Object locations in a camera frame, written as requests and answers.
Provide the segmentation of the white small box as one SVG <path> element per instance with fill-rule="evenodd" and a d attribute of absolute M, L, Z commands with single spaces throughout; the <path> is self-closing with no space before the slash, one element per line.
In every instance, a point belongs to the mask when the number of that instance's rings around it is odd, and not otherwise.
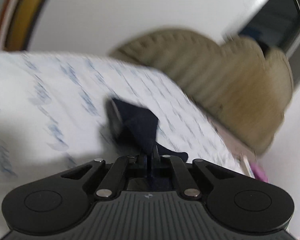
<path fill-rule="evenodd" d="M 249 176 L 250 178 L 255 179 L 254 173 L 253 173 L 250 163 L 249 163 L 249 159 L 247 158 L 246 155 L 243 155 L 241 157 L 241 165 L 242 165 L 243 170 L 245 171 L 245 174 L 247 176 Z"/>

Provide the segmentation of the dark navy sock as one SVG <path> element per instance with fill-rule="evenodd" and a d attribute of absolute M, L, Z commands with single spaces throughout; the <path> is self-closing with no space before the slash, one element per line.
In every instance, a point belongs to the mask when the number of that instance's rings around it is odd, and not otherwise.
<path fill-rule="evenodd" d="M 106 101 L 106 114 L 111 135 L 117 144 L 132 148 L 149 159 L 157 152 L 159 156 L 176 156 L 187 162 L 189 156 L 186 152 L 169 150 L 157 142 L 159 119 L 151 110 L 110 98 Z"/>

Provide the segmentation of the purple cloth item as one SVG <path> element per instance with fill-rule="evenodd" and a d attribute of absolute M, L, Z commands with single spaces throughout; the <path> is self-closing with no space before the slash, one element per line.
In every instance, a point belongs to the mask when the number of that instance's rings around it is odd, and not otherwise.
<path fill-rule="evenodd" d="M 269 181 L 265 171 L 258 163 L 250 162 L 249 165 L 250 165 L 251 171 L 252 171 L 255 179 L 263 181 L 265 183 L 267 183 Z"/>

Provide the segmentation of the white bedsheet with blue script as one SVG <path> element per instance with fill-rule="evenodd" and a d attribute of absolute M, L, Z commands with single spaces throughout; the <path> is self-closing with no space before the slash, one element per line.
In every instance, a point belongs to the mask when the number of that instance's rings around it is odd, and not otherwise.
<path fill-rule="evenodd" d="M 158 70 L 75 54 L 0 53 L 0 238 L 8 231 L 1 202 L 12 189 L 119 156 L 105 110 L 111 97 L 150 109 L 162 146 L 241 172 L 207 117 Z"/>

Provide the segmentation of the olive tufted headboard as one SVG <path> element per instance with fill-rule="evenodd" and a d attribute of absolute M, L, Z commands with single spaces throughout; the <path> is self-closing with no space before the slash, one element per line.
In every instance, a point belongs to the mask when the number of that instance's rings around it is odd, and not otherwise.
<path fill-rule="evenodd" d="M 159 29 L 110 55 L 165 73 L 258 155 L 271 145 L 293 95 L 284 52 L 245 36 L 217 44 L 189 29 Z"/>

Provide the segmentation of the wooden door frame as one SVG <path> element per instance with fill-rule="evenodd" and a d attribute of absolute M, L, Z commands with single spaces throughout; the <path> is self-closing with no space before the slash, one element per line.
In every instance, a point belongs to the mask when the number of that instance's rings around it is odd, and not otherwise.
<path fill-rule="evenodd" d="M 0 51 L 28 50 L 47 0 L 0 0 Z"/>

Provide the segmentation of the dark window with frame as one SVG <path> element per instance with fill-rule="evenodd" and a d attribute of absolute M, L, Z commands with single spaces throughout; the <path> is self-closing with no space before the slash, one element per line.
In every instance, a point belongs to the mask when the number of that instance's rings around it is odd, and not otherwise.
<path fill-rule="evenodd" d="M 268 0 L 239 32 L 266 47 L 282 49 L 289 61 L 294 86 L 300 84 L 300 0 Z"/>

